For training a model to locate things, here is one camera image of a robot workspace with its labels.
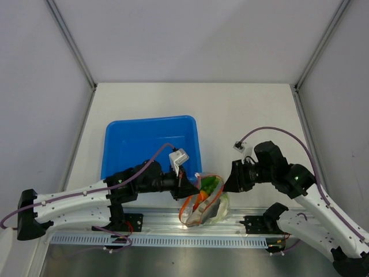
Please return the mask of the red orange mango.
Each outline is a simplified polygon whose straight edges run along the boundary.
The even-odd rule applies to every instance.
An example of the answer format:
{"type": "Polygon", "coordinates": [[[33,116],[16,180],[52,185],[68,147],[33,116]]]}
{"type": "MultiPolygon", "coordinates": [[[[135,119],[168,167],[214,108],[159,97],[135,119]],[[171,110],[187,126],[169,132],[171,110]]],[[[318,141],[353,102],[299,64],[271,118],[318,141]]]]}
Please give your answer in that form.
{"type": "Polygon", "coordinates": [[[202,204],[208,197],[209,195],[204,190],[201,190],[193,205],[193,211],[195,211],[198,208],[198,206],[202,204]]]}

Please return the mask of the dark green cucumber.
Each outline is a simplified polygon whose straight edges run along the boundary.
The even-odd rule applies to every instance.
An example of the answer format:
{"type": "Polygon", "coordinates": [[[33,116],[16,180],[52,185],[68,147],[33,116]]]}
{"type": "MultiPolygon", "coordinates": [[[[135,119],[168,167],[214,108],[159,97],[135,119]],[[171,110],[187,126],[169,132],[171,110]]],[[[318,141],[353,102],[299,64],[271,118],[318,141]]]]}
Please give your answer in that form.
{"type": "Polygon", "coordinates": [[[210,176],[201,179],[201,190],[204,191],[207,195],[211,195],[213,191],[217,188],[220,179],[216,176],[210,176]]]}

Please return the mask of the clear zip top bag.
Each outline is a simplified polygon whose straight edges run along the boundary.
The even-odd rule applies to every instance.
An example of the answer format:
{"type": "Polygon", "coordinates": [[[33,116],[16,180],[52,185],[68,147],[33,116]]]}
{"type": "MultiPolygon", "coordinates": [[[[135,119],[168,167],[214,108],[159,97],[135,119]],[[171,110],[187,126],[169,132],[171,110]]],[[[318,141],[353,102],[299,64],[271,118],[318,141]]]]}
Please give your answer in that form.
{"type": "Polygon", "coordinates": [[[215,224],[230,217],[230,199],[224,180],[217,174],[196,173],[199,193],[190,196],[179,210],[179,221],[186,227],[215,224]]]}

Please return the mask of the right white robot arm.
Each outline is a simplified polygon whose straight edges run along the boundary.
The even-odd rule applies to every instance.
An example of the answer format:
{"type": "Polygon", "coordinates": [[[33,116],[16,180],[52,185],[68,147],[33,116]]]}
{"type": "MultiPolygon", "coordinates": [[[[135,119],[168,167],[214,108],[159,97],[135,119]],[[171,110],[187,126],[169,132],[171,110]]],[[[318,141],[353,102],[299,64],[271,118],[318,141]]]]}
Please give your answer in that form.
{"type": "Polygon", "coordinates": [[[271,141],[256,147],[237,141],[234,148],[243,157],[232,162],[225,192],[242,193],[255,184],[270,183],[320,224],[312,224],[285,205],[274,203],[261,216],[244,217],[241,224],[248,234],[291,234],[329,259],[340,276],[368,276],[368,232],[318,188],[306,167],[288,163],[271,141]]]}

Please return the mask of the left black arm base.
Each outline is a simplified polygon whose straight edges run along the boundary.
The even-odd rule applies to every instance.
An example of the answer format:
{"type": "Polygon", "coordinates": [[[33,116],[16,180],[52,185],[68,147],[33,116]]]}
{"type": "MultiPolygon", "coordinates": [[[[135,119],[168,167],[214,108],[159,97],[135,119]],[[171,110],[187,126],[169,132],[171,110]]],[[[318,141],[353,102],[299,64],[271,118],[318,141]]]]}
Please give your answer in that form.
{"type": "Polygon", "coordinates": [[[122,231],[140,233],[142,231],[143,222],[143,214],[123,214],[122,218],[111,218],[110,222],[102,226],[102,228],[116,232],[122,231]]]}

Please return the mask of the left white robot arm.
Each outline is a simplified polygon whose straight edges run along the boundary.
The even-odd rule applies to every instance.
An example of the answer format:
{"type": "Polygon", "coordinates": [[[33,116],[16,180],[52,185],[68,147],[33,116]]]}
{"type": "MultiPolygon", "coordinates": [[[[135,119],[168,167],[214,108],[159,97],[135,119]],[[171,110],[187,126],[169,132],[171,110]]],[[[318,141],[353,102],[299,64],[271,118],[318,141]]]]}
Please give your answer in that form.
{"type": "Polygon", "coordinates": [[[139,194],[157,192],[170,192],[179,200],[198,194],[199,189],[183,167],[178,173],[164,173],[154,160],[71,192],[38,194],[25,190],[18,203],[17,239],[30,241],[53,229],[137,231],[134,217],[126,215],[122,205],[135,201],[139,194]]]}

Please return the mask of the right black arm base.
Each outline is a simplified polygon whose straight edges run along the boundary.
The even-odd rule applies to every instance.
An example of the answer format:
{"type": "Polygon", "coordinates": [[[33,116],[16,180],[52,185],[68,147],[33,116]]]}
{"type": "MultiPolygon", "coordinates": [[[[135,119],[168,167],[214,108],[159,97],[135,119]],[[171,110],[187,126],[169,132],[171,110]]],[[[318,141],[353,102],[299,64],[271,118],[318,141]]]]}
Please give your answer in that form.
{"type": "Polygon", "coordinates": [[[276,220],[264,216],[244,216],[239,221],[247,234],[282,235],[284,232],[277,226],[276,220]]]}

